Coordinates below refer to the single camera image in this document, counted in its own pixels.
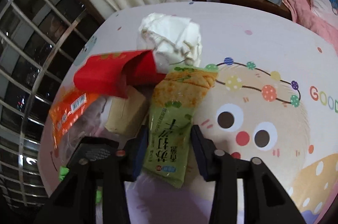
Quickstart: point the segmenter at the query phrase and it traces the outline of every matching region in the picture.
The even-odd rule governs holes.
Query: colorful ball
[[[292,88],[293,88],[294,90],[298,90],[298,89],[299,89],[299,85],[298,85],[298,83],[297,83],[296,81],[292,81],[292,82],[291,82],[291,86],[292,86]]]
[[[212,71],[217,71],[218,70],[218,66],[214,63],[210,63],[206,66],[206,69],[208,70],[212,70]]]
[[[266,84],[262,88],[262,96],[265,101],[272,102],[277,99],[276,89],[273,86]]]
[[[224,63],[227,65],[227,66],[231,66],[233,63],[234,63],[234,59],[232,59],[231,57],[226,57],[224,59]]]
[[[256,68],[256,65],[255,65],[254,62],[247,62],[247,63],[246,63],[246,66],[247,66],[247,68],[250,69],[250,70],[254,70],[254,69]]]
[[[241,89],[242,86],[242,80],[235,75],[227,77],[225,80],[225,87],[227,90],[236,91]]]
[[[291,105],[293,105],[294,107],[298,107],[299,106],[299,98],[297,95],[292,95],[291,99],[290,99]]]
[[[270,74],[271,78],[276,80],[276,81],[280,81],[281,80],[281,75],[279,74],[278,71],[273,71]]]

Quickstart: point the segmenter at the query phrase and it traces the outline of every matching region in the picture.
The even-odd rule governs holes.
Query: wooden nightstand
[[[282,3],[281,6],[275,5],[267,0],[220,0],[221,3],[241,5],[269,12],[285,19],[292,20],[290,10]]]

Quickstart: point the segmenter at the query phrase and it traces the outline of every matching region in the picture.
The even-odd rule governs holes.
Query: cartoon eye
[[[222,105],[217,111],[217,123],[221,130],[234,132],[243,124],[243,110],[234,104]]]
[[[273,123],[262,122],[254,130],[254,143],[261,151],[268,151],[277,142],[277,130]]]

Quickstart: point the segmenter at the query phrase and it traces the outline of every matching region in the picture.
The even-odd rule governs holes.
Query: cracker package
[[[154,89],[143,166],[176,188],[184,181],[192,117],[217,77],[212,67],[176,66]]]

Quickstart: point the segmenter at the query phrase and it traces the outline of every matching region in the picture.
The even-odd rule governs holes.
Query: red nose
[[[241,131],[236,135],[236,142],[240,146],[245,146],[250,141],[250,136],[247,132]]]

